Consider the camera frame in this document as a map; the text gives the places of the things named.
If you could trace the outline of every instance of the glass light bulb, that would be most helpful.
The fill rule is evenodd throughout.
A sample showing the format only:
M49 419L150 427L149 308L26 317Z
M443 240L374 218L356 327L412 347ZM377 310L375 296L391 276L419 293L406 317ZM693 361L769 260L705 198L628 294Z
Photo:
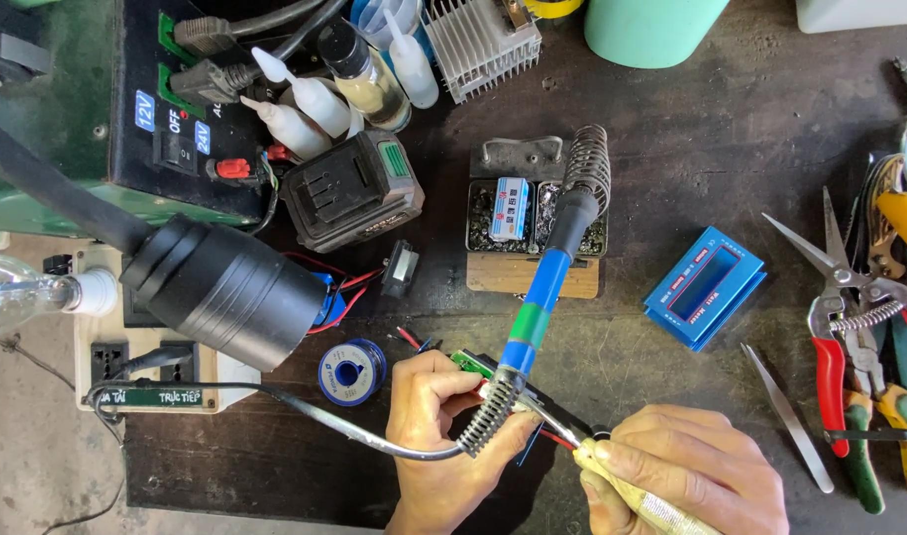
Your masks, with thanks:
M0 255L0 334L39 314L73 307L78 299L74 279L44 275L16 258Z

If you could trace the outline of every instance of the power outlet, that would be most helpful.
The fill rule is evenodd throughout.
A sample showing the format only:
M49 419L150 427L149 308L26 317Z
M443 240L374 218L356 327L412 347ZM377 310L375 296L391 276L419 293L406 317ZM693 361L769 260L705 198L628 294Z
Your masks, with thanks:
M90 345L90 382L106 381L130 359L130 345L93 343Z
M183 364L160 368L160 381L195 383L199 377L199 345L196 342L175 340L160 342L160 347L187 347L193 351L193 359Z

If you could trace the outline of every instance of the person's left hand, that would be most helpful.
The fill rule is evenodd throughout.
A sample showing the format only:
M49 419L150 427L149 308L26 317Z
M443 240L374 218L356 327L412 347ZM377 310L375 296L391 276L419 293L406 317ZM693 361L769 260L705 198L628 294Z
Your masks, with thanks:
M388 440L425 451L453 446L447 436L453 417L480 405L471 389L481 379L436 350L397 363L390 385ZM503 469L523 451L539 422L533 413L513 414L476 459L465 453L446 461L395 457L401 499L385 533L451 533L493 492Z

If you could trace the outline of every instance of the yellow tape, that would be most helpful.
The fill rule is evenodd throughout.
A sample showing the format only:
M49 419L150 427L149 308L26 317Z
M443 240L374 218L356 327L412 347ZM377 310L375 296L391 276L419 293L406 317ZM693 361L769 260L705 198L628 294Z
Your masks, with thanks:
M559 0L558 2L548 0L526 0L526 7L529 7L530 11L537 17L542 17L543 19L557 19L570 14L585 2L586 0Z

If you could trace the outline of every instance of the hand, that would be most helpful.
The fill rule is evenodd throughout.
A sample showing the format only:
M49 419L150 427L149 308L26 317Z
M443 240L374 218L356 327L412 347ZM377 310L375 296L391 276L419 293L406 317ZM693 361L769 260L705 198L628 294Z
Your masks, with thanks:
M616 477L724 535L786 535L783 483L753 439L719 412L655 406L626 418L596 448ZM595 472L581 476L594 535L654 535Z
M440 351L397 363L390 385L388 440L426 451L453 446L447 436L453 417L482 403L471 393L482 378L461 371ZM523 451L538 425L531 413L510 416L476 459L465 453L446 461L395 457L401 498L385 533L451 533L493 492L507 463Z

